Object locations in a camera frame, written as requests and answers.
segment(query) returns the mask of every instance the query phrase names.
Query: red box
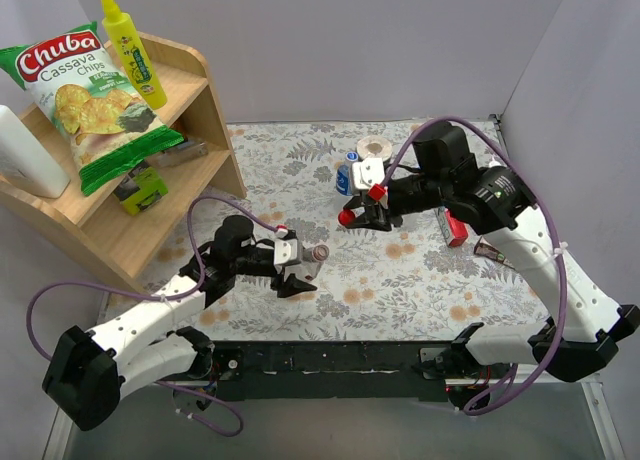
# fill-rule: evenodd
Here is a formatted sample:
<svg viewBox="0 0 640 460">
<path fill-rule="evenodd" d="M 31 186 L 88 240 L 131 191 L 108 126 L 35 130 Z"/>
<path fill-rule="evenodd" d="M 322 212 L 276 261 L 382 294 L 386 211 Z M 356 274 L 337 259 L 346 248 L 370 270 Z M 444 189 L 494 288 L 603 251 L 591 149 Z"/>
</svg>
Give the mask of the red box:
<svg viewBox="0 0 640 460">
<path fill-rule="evenodd" d="M 459 247 L 467 238 L 469 238 L 469 232 L 467 232 L 467 226 L 460 220 L 456 220 L 451 216 L 451 212 L 444 207 L 436 209 L 436 218 L 442 230 L 444 241 L 450 247 Z"/>
</svg>

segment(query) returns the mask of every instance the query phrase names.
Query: blue can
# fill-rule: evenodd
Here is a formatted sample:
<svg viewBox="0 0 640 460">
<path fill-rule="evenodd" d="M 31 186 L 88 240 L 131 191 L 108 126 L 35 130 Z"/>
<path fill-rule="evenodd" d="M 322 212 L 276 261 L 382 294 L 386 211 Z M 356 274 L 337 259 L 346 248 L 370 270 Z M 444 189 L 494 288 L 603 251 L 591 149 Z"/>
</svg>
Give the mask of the blue can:
<svg viewBox="0 0 640 460">
<path fill-rule="evenodd" d="M 336 190 L 342 195 L 351 196 L 351 165 L 358 161 L 358 154 L 356 152 L 348 152 L 345 162 L 338 167 L 338 173 L 336 175 Z"/>
</svg>

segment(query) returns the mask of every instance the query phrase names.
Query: floral tablecloth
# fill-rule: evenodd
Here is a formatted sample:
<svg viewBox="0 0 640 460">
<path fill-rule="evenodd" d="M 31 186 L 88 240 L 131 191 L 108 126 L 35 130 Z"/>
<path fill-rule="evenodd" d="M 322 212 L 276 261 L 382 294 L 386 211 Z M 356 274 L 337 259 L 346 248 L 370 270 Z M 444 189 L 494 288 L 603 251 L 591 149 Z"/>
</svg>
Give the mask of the floral tablecloth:
<svg viewBox="0 0 640 460">
<path fill-rule="evenodd" d="M 397 151 L 418 121 L 252 124 L 230 126 L 248 196 L 241 203 L 263 220 L 294 228 L 306 244 L 325 243 L 331 256 L 317 292 L 276 298 L 269 281 L 240 277 L 233 291 L 183 325 L 214 340 L 450 340 L 467 324 L 528 323 L 546 311 L 522 278 L 473 255 L 477 237 L 448 248 L 433 212 L 407 216 L 393 232 L 345 230 L 336 217 L 347 197 L 335 189 L 344 155 L 366 135 L 388 138 Z M 477 122 L 490 137 L 490 122 Z M 480 164 L 490 151 L 467 131 Z M 415 164 L 413 154 L 406 161 Z M 210 239 L 234 210 L 203 202 L 194 214 L 196 238 Z M 259 237 L 267 234 L 256 227 Z M 142 275 L 149 291 L 191 257 L 186 222 L 178 225 Z M 134 305 L 111 299 L 110 319 Z"/>
</svg>

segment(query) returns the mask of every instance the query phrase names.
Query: green chip bag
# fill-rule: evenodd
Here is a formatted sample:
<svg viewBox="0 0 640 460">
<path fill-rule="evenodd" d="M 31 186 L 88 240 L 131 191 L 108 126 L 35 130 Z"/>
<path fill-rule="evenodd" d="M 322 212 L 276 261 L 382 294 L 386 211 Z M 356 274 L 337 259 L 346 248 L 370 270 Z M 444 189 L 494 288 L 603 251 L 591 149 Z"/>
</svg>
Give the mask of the green chip bag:
<svg viewBox="0 0 640 460">
<path fill-rule="evenodd" d="M 31 93 L 69 141 L 85 195 L 182 141 L 113 64 L 96 22 L 0 50 L 0 68 Z"/>
</svg>

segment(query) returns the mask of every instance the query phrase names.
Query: yellow bottle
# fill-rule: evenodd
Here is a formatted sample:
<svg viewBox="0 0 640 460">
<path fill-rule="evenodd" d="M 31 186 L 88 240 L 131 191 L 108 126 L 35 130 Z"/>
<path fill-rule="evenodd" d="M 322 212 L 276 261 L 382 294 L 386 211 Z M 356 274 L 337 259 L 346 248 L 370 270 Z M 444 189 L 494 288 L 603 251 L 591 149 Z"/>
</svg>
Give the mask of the yellow bottle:
<svg viewBox="0 0 640 460">
<path fill-rule="evenodd" d="M 104 11 L 102 26 L 120 57 L 131 85 L 151 108 L 162 107 L 167 103 L 167 94 L 160 85 L 160 79 L 151 65 L 131 15 L 120 11 L 114 0 L 100 1 Z"/>
</svg>

